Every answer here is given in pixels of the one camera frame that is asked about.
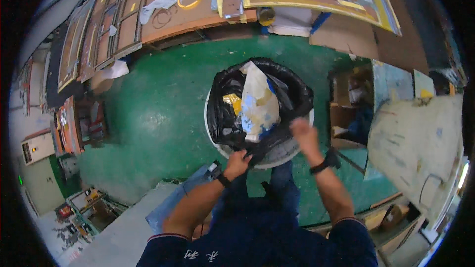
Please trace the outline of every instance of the green epoxy floor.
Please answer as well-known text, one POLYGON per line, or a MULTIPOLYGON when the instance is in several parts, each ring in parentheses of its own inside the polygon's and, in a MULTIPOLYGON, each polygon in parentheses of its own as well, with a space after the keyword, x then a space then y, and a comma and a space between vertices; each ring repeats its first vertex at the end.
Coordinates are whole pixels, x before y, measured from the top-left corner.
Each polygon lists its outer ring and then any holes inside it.
MULTIPOLYGON (((312 87, 313 124, 325 151, 329 137, 327 74, 352 68, 352 61, 347 54, 309 45, 307 38, 255 36, 179 46, 141 57, 103 95, 111 137, 101 148, 87 146, 78 157, 82 180, 131 205, 163 178, 188 177, 215 159, 225 162, 206 134, 205 98, 218 71, 250 57, 270 57, 312 87)), ((366 150, 344 154, 364 167, 366 150)), ((308 168, 302 155, 294 158, 294 179, 302 193, 301 225, 329 220, 308 168)), ((350 191, 356 211, 397 191, 385 178, 363 181, 363 175, 345 162, 337 174, 350 191)), ((269 178, 270 170, 251 171, 249 195, 263 196, 260 182, 269 178)))

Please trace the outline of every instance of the black wristwatch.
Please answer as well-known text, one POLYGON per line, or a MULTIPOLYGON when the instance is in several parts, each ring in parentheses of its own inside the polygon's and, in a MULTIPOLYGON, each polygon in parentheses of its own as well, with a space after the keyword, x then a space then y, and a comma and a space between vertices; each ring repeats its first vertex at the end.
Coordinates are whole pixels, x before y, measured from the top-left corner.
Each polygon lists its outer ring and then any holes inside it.
POLYGON ((226 176, 224 176, 224 174, 219 174, 216 179, 219 180, 219 182, 221 182, 225 188, 229 188, 231 186, 231 182, 226 176))
POLYGON ((320 165, 312 167, 309 172, 311 175, 316 175, 330 166, 334 166, 336 169, 340 169, 341 167, 340 159, 338 159, 335 149, 332 147, 328 149, 324 161, 320 165))

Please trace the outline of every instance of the cloth rag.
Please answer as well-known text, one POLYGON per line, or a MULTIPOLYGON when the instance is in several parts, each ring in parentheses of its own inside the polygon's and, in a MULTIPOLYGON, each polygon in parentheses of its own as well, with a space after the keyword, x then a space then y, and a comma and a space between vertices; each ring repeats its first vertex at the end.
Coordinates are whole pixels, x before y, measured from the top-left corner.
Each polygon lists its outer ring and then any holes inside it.
POLYGON ((142 7, 139 15, 140 24, 145 25, 150 20, 155 9, 169 9, 176 2, 177 0, 154 0, 149 5, 142 7))

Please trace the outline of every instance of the person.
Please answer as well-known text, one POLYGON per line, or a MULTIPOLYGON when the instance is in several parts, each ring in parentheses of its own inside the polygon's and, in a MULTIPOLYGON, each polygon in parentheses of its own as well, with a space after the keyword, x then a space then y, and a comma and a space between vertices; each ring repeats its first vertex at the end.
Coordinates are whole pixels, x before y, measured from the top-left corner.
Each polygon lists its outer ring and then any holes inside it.
POLYGON ((348 191, 324 166, 317 129, 298 118, 291 131, 316 173, 313 175, 328 211, 328 239, 299 228, 300 193, 288 162, 272 169, 268 194, 248 198, 246 151, 229 157, 224 177, 195 187, 152 236, 137 263, 148 266, 377 266, 373 242, 354 216, 348 191), (212 211, 208 234, 191 241, 194 229, 212 211))

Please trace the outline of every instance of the white plastic bag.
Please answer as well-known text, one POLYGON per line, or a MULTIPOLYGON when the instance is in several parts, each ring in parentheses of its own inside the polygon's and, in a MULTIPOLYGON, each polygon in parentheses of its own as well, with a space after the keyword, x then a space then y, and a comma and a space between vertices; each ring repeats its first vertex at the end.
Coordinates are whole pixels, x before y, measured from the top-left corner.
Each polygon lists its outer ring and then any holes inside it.
POLYGON ((246 75, 242 92, 242 128, 246 140, 259 142, 260 135, 280 122, 279 101, 267 76, 249 61, 241 68, 246 75))

